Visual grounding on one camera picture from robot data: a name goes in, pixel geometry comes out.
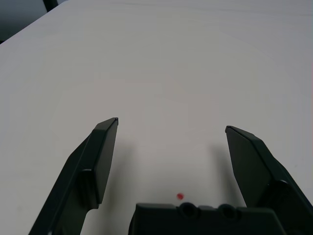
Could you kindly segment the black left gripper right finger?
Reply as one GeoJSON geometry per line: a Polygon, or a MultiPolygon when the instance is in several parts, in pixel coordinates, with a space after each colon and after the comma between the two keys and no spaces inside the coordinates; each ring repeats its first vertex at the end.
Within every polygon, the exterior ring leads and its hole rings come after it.
{"type": "Polygon", "coordinates": [[[225,129],[233,173],[245,204],[272,209],[287,234],[313,233],[313,206],[265,143],[234,126],[225,129]]]}

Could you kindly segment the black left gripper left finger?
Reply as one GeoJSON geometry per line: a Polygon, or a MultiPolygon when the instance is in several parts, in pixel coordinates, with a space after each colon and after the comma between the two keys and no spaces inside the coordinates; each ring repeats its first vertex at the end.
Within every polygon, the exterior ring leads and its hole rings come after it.
{"type": "Polygon", "coordinates": [[[86,215],[103,201],[112,165],[118,118],[96,125],[71,153],[34,225],[31,235],[78,235],[86,215]]]}

